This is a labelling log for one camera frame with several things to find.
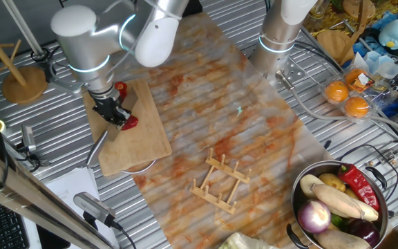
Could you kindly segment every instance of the plastic bag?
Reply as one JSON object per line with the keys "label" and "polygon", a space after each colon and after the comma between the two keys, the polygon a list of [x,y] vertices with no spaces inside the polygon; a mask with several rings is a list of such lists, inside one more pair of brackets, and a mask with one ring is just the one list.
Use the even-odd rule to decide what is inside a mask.
{"label": "plastic bag", "polygon": [[233,233],[219,249],[278,249],[241,233]]}

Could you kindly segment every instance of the plastic container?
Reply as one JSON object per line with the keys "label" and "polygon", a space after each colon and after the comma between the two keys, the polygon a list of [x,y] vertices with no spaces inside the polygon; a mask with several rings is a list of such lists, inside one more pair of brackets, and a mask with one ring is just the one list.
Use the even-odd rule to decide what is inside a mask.
{"label": "plastic container", "polygon": [[321,92],[331,104],[341,104],[348,98],[349,90],[341,75],[329,77],[322,85]]}
{"label": "plastic container", "polygon": [[[397,75],[398,68],[393,62],[382,64],[381,74],[385,77]],[[319,87],[326,100],[342,110],[349,120],[362,123],[379,109],[391,104],[397,98],[397,92],[386,81],[375,80],[376,75],[370,75],[364,67],[349,66],[341,75],[328,78]]]}
{"label": "plastic container", "polygon": [[391,104],[397,98],[397,92],[393,91],[389,83],[385,81],[378,81],[374,83],[369,89],[366,89],[362,96],[373,103],[377,108],[384,108]]}

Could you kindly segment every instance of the wooden cutting board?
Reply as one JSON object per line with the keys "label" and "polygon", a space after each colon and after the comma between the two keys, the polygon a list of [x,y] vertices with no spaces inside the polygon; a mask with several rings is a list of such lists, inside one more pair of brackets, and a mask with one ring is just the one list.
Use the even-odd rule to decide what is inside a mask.
{"label": "wooden cutting board", "polygon": [[[111,176],[130,167],[171,155],[171,145],[148,84],[142,79],[125,83],[128,90],[133,88],[138,95],[139,99],[132,114],[139,122],[136,127],[119,132],[115,141],[106,141],[99,153],[99,164],[104,176]],[[83,99],[93,141],[96,141],[108,123],[92,110],[95,101],[88,92],[83,94]]]}

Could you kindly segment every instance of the pot handle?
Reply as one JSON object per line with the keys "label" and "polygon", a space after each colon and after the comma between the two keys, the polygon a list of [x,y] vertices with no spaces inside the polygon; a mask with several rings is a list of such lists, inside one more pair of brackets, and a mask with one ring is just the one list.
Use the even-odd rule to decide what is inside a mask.
{"label": "pot handle", "polygon": [[383,176],[383,174],[381,174],[380,171],[374,167],[366,167],[365,169],[371,171],[374,177],[381,183],[381,187],[386,190],[388,183],[386,182],[385,176]]}
{"label": "pot handle", "polygon": [[297,237],[297,235],[293,232],[293,229],[291,229],[291,224],[288,223],[287,225],[287,234],[288,237],[293,241],[294,245],[297,246],[299,249],[308,249],[308,246],[305,246],[302,244],[301,240]]}

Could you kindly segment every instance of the eggplant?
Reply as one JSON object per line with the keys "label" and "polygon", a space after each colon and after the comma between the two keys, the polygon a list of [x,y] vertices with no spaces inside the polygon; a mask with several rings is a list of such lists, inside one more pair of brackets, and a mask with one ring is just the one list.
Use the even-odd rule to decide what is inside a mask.
{"label": "eggplant", "polygon": [[352,219],[348,221],[345,231],[351,235],[364,239],[371,247],[375,247],[379,243],[379,230],[370,221]]}

